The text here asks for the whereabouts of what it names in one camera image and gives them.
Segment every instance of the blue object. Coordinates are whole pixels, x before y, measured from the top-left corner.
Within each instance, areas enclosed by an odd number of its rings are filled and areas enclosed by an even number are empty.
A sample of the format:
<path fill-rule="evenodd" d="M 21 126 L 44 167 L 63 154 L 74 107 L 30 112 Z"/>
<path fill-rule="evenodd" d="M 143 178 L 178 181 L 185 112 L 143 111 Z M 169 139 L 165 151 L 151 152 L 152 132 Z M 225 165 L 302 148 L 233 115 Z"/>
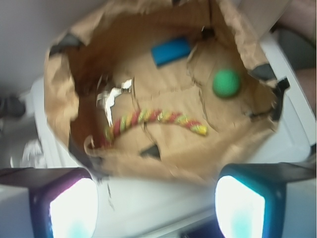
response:
<path fill-rule="evenodd" d="M 188 56 L 190 53 L 190 45 L 185 37 L 180 37 L 153 47 L 151 52 L 155 64 L 161 66 Z"/>

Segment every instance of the light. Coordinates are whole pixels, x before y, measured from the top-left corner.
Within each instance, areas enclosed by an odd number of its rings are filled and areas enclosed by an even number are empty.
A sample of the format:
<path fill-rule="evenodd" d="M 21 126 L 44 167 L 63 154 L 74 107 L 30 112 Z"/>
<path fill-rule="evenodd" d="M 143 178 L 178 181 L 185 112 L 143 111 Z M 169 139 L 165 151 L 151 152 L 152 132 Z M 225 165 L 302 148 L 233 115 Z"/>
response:
<path fill-rule="evenodd" d="M 89 178 L 82 178 L 50 203 L 53 237 L 92 237 L 98 214 L 98 191 Z"/>
<path fill-rule="evenodd" d="M 219 179 L 215 210 L 226 238 L 261 238 L 265 199 L 232 176 Z"/>

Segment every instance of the paper bag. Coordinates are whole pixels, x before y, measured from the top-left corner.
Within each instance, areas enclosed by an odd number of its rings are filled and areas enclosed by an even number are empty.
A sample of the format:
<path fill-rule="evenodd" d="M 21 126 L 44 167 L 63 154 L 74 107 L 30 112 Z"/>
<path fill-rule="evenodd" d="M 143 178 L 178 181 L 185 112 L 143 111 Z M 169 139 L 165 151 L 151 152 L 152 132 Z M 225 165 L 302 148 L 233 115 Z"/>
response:
<path fill-rule="evenodd" d="M 157 67 L 151 48 L 177 37 L 187 58 Z M 235 97 L 212 91 L 215 74 L 241 77 Z M 175 124 L 143 123 L 101 147 L 107 127 L 96 85 L 133 78 L 115 98 L 113 121 L 147 110 L 181 112 L 208 128 L 201 136 Z M 45 61 L 45 109 L 56 137 L 101 176 L 181 179 L 206 184 L 227 163 L 246 161 L 274 133 L 287 81 L 277 83 L 247 19 L 229 0 L 109 0 L 68 29 Z"/>

